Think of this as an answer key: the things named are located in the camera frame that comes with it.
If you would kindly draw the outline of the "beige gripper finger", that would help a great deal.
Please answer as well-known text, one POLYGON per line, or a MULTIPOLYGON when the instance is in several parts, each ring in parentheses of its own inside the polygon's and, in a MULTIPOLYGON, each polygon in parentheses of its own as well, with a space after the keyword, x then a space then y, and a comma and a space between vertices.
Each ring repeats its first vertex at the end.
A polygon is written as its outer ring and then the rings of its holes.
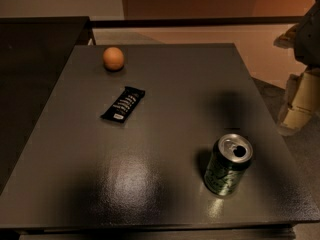
POLYGON ((320 69, 307 67, 287 80, 277 128, 282 136, 299 132, 320 109, 320 69))
POLYGON ((285 33, 282 33, 274 40, 274 45, 283 49, 293 48, 297 35, 297 29, 297 24, 290 27, 285 33))

